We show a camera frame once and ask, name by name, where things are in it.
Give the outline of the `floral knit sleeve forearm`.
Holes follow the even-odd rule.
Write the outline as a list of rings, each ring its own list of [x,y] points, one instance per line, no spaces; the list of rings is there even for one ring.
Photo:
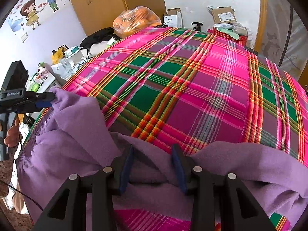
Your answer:
[[[17,148],[13,148],[9,152],[9,160],[1,161],[1,213],[4,214],[15,230],[31,230],[33,228],[33,222],[29,214],[22,214],[21,211],[24,208],[24,198],[23,196],[16,192],[12,197],[13,208],[10,209],[4,203],[4,199],[9,194],[8,185],[3,182],[10,184],[14,165],[14,154]]]

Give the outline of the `person's left hand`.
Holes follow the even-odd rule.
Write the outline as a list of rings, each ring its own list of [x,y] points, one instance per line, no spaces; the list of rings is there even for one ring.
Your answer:
[[[7,131],[7,136],[4,139],[4,144],[7,145],[9,148],[14,148],[19,143],[19,123],[20,121],[17,117],[12,127]]]

